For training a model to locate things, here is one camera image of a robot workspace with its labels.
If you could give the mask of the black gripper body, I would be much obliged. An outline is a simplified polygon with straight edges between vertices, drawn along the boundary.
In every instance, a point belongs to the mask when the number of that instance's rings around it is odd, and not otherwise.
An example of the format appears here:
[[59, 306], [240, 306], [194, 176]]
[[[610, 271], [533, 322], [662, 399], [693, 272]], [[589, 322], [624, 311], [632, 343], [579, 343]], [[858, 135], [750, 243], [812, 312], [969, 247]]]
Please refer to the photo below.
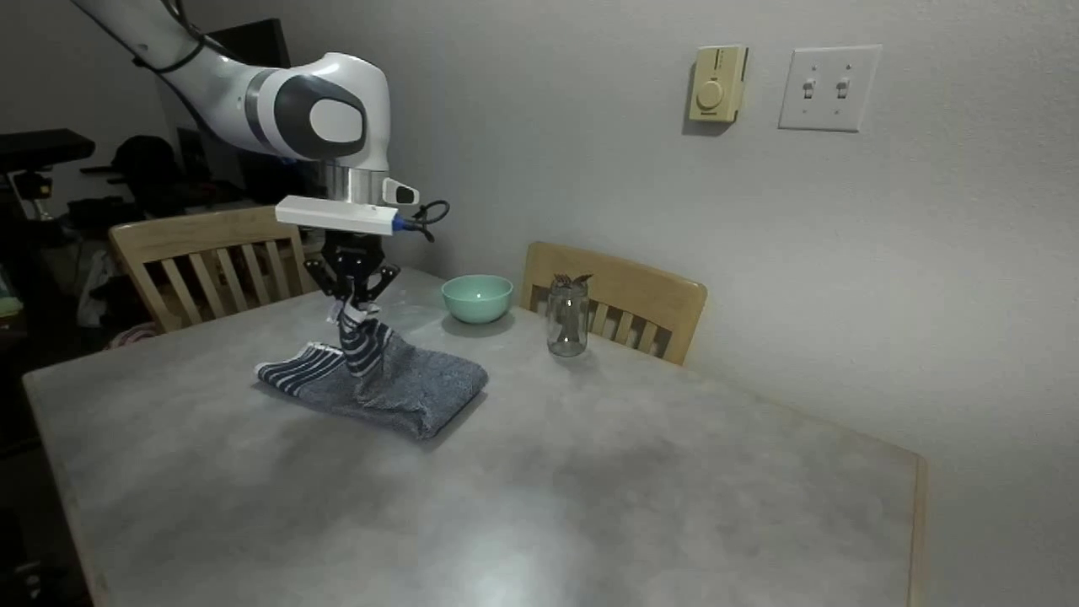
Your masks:
[[326, 232], [304, 271], [326, 298], [379, 298], [398, 277], [380, 238], [357, 232]]

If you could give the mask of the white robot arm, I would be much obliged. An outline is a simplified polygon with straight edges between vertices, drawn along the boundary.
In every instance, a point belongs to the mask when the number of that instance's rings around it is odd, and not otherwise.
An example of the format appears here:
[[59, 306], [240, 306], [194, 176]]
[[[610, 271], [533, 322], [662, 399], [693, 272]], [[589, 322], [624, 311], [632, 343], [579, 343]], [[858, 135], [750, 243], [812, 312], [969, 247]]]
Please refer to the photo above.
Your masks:
[[72, 3], [218, 143], [332, 171], [326, 195], [284, 195], [274, 204], [278, 226], [320, 230], [326, 238], [386, 238], [406, 230], [402, 210], [417, 193], [392, 176], [392, 90], [379, 64], [326, 49], [269, 66], [196, 31], [180, 0]]

